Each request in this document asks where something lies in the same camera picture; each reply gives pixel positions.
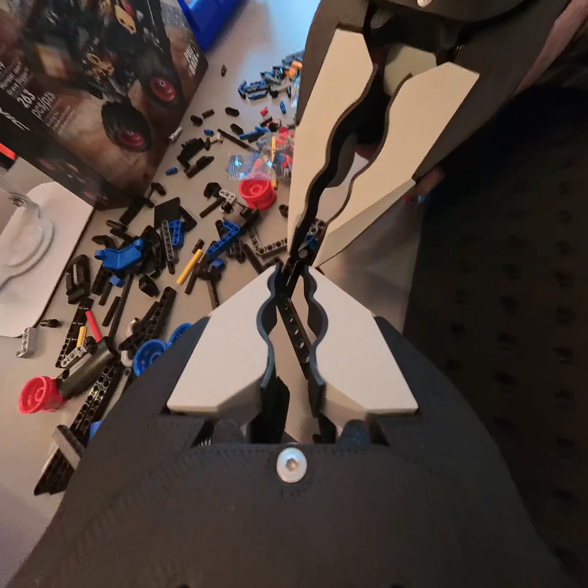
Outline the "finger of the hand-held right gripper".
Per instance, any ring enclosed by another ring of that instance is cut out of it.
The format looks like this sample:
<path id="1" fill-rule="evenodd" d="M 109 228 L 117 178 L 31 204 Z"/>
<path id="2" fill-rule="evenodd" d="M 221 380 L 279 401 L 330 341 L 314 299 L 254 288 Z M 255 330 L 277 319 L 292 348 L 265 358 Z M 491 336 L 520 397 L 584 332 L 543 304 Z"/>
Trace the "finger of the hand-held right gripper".
<path id="1" fill-rule="evenodd" d="M 342 252 L 415 186 L 413 176 L 477 82 L 479 74 L 444 63 L 398 90 L 378 152 L 353 177 L 344 207 L 327 225 L 313 266 Z"/>
<path id="2" fill-rule="evenodd" d="M 291 258 L 318 212 L 323 191 L 337 175 L 341 151 L 365 110 L 376 67 L 364 34 L 337 28 L 295 133 L 289 192 Z"/>

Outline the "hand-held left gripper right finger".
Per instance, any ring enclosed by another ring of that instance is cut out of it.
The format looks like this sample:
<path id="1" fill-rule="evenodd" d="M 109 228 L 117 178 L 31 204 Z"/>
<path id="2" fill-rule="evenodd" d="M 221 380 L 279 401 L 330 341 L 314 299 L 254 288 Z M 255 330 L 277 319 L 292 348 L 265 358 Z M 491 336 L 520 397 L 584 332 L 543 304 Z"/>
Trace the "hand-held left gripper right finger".
<path id="1" fill-rule="evenodd" d="M 317 443 L 336 443 L 351 422 L 412 417 L 419 405 L 386 342 L 380 320 L 318 269 L 305 268 L 308 401 Z"/>

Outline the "black angled beam assembly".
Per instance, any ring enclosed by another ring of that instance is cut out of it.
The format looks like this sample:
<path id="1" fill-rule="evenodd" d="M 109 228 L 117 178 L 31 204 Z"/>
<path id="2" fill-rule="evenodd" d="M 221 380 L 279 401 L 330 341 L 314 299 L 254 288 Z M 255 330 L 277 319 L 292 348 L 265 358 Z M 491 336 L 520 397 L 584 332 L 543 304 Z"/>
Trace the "black angled beam assembly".
<path id="1" fill-rule="evenodd" d="M 282 281 L 276 302 L 276 307 L 281 315 L 286 333 L 288 334 L 296 359 L 305 379 L 308 378 L 309 374 L 309 353 L 311 343 L 306 333 L 306 329 L 292 302 L 292 295 L 295 291 L 298 279 L 302 275 L 302 269 L 304 266 L 310 265 L 316 256 L 325 228 L 326 223 L 324 221 L 315 219 L 298 252 L 289 256 L 286 260 L 281 273 Z"/>

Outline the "clear bag of small parts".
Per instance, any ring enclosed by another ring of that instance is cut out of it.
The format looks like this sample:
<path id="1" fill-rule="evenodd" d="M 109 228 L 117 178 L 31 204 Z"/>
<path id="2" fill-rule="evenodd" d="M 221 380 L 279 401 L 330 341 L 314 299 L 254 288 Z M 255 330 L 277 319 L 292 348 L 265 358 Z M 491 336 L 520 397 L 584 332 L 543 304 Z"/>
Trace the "clear bag of small parts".
<path id="1" fill-rule="evenodd" d="M 241 134 L 239 140 L 252 151 L 229 156 L 229 179 L 268 179 L 275 187 L 290 184 L 295 151 L 294 129 L 256 126 L 252 132 Z"/>

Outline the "grey desk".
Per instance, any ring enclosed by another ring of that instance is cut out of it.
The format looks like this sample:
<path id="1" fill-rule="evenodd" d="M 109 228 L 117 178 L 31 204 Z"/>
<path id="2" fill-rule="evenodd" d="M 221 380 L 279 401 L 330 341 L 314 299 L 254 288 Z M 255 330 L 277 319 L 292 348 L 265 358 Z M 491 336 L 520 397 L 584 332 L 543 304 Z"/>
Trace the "grey desk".
<path id="1" fill-rule="evenodd" d="M 237 96 L 237 85 L 244 79 L 256 79 L 261 70 L 277 64 L 281 58 L 305 45 L 307 32 L 318 1 L 247 1 L 230 26 L 208 53 L 208 71 L 187 109 L 181 125 L 184 136 L 201 135 L 190 124 L 191 114 L 202 114 L 212 108 L 215 116 L 212 127 L 230 130 L 230 117 L 225 107 L 240 111 L 237 124 L 251 129 L 259 123 L 262 100 L 252 105 L 243 104 Z M 218 182 L 225 189 L 238 191 L 238 184 L 229 180 L 226 172 L 229 155 L 236 153 L 229 142 L 213 145 L 215 160 L 193 179 L 183 172 L 165 177 L 168 168 L 177 166 L 178 145 L 168 148 L 154 181 L 166 189 L 167 198 L 180 197 L 181 204 L 194 218 L 206 205 L 203 189 L 208 182 Z M 349 175 L 342 185 L 330 190 L 321 200 L 320 218 L 328 219 L 333 206 L 344 200 L 350 178 L 366 161 L 356 157 Z M 6 182 L 23 192 L 29 192 L 48 180 L 22 159 L 6 174 Z M 286 221 L 274 206 L 258 229 L 263 244 L 273 242 L 286 234 Z M 107 219 L 118 219 L 122 211 L 95 212 L 85 229 L 75 254 L 93 257 L 97 247 L 91 241 L 95 235 L 106 233 Z M 364 233 L 347 250 L 322 266 L 327 277 L 348 292 L 374 314 L 384 316 L 402 331 L 417 247 L 420 238 L 420 209 L 401 203 L 388 210 L 379 221 Z M 217 233 L 216 215 L 198 220 L 197 227 L 185 238 L 181 261 L 176 267 L 179 275 L 192 257 L 191 250 L 199 239 L 210 243 Z M 256 272 L 251 264 L 232 260 L 226 267 L 217 286 L 221 302 L 253 280 Z M 168 339 L 175 328 L 183 323 L 195 323 L 211 310 L 207 284 L 197 281 L 190 295 L 185 285 L 177 290 L 173 311 L 169 316 L 162 338 Z M 151 307 L 153 298 L 133 284 L 117 332 L 117 343 L 135 317 L 142 317 Z M 84 403 L 84 398 L 68 402 L 62 409 L 51 413 L 21 415 L 17 408 L 22 386 L 34 376 L 55 376 L 60 371 L 55 362 L 67 335 L 75 308 L 68 305 L 62 279 L 43 317 L 63 321 L 60 329 L 40 329 L 38 352 L 31 358 L 16 358 L 20 347 L 17 339 L 1 338 L 1 578 L 10 577 L 32 550 L 53 518 L 64 494 L 33 496 L 33 489 L 43 467 L 55 449 L 52 433 L 59 423 L 70 425 Z M 290 345 L 283 323 L 278 319 L 271 333 L 278 352 L 277 372 L 290 389 L 290 411 L 286 431 L 296 440 L 310 440 L 313 428 L 310 410 L 305 407 L 304 378 Z"/>

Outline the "person's right hand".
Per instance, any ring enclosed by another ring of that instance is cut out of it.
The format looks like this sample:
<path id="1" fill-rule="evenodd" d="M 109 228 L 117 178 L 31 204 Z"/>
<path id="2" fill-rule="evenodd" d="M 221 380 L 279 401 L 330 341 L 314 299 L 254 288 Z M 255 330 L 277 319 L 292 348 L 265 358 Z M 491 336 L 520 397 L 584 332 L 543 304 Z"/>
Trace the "person's right hand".
<path id="1" fill-rule="evenodd" d="M 445 177 L 441 166 L 436 166 L 423 175 L 414 185 L 413 192 L 416 196 L 429 194 Z"/>

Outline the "scattered small connector pieces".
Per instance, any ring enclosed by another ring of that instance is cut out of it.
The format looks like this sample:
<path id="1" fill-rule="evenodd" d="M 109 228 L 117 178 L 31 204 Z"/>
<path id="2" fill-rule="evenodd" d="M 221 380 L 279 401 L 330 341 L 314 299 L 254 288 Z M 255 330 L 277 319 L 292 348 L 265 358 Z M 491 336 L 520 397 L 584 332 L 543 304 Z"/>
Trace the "scattered small connector pieces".
<path id="1" fill-rule="evenodd" d="M 275 118 L 269 112 L 269 107 L 260 109 L 261 122 L 254 131 L 246 133 L 241 127 L 236 127 L 232 132 L 241 141 L 254 142 L 257 136 L 269 132 L 286 133 L 295 127 L 295 124 L 284 123 L 283 117 L 293 113 L 293 108 L 298 104 L 301 71 L 303 68 L 305 51 L 300 50 L 284 56 L 281 62 L 273 65 L 269 70 L 263 70 L 259 78 L 252 82 L 243 80 L 237 86 L 239 98 L 245 103 L 268 101 L 277 105 L 282 117 Z"/>

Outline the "blue angled beam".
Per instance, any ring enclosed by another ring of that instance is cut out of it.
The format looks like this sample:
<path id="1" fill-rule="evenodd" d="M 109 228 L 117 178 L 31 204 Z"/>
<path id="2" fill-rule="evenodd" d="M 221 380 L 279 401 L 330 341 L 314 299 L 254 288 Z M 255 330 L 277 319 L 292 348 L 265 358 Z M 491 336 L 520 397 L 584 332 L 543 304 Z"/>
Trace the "blue angled beam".
<path id="1" fill-rule="evenodd" d="M 241 227 L 228 220 L 222 221 L 223 235 L 206 251 L 209 260 L 214 261 L 218 256 L 228 250 L 240 237 Z"/>

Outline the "grey angled beam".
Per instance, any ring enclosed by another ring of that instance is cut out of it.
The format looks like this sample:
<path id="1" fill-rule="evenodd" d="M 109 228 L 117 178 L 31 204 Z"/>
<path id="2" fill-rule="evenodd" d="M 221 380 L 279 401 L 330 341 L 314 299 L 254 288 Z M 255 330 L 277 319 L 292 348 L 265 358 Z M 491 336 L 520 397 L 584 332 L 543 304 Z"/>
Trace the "grey angled beam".
<path id="1" fill-rule="evenodd" d="M 269 244 L 263 245 L 259 239 L 259 235 L 254 228 L 248 230 L 249 240 L 254 253 L 261 259 L 268 259 L 272 256 L 277 256 L 288 250 L 288 241 L 286 238 L 278 239 Z"/>

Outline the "black cylinder motor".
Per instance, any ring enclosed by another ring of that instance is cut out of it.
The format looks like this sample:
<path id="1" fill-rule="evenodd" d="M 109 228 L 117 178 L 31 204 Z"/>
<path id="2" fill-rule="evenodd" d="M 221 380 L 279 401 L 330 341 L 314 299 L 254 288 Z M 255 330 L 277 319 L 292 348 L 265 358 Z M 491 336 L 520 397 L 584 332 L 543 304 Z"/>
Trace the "black cylinder motor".
<path id="1" fill-rule="evenodd" d="M 75 398 L 91 387 L 104 369 L 119 361 L 112 338 L 107 336 L 91 345 L 78 360 L 64 368 L 56 378 L 56 388 L 65 401 Z"/>

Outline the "blue curved panel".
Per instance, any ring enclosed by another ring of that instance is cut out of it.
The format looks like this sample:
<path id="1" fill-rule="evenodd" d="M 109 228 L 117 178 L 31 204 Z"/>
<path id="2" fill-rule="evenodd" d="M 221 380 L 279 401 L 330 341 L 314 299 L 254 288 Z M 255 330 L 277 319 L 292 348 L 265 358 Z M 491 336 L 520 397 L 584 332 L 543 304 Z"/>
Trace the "blue curved panel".
<path id="1" fill-rule="evenodd" d="M 95 251 L 94 258 L 99 260 L 107 270 L 124 270 L 142 259 L 143 248 L 143 240 L 136 239 L 122 249 L 98 249 Z"/>

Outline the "black square panel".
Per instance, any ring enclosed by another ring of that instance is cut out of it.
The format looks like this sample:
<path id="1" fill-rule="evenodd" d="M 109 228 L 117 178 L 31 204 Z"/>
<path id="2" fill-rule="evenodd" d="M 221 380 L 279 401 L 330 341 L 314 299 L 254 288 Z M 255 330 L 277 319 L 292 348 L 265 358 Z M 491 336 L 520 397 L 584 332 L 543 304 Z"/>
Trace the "black square panel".
<path id="1" fill-rule="evenodd" d="M 183 230 L 189 232 L 197 226 L 196 219 L 181 205 L 180 197 L 171 198 L 156 205 L 153 209 L 153 227 L 160 228 L 163 221 L 182 221 Z"/>

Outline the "printed toy truck box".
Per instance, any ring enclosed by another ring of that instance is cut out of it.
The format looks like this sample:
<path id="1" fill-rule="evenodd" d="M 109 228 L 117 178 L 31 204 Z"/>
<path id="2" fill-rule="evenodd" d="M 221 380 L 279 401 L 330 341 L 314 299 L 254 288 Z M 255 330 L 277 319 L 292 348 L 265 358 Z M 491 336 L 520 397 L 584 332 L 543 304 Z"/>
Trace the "printed toy truck box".
<path id="1" fill-rule="evenodd" d="M 207 67 L 178 1 L 1 1 L 1 144 L 97 210 L 129 206 Z"/>

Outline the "black rectangular frame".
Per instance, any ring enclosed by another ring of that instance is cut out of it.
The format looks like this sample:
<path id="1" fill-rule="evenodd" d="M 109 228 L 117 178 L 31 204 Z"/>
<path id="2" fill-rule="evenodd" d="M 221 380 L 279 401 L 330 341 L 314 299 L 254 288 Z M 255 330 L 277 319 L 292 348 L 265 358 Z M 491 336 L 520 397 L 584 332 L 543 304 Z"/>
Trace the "black rectangular frame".
<path id="1" fill-rule="evenodd" d="M 66 295 L 70 305 L 78 304 L 91 293 L 91 264 L 87 255 L 73 258 L 65 268 Z"/>

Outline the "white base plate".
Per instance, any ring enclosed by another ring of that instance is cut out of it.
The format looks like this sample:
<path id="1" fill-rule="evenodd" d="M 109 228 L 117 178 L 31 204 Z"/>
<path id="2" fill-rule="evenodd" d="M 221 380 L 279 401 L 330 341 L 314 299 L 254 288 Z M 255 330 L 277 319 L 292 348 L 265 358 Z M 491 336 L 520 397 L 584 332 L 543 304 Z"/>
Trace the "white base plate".
<path id="1" fill-rule="evenodd" d="M 91 205 L 53 183 L 45 202 L 55 224 L 54 241 L 35 269 L 1 289 L 2 337 L 20 337 L 41 318 L 93 212 Z"/>

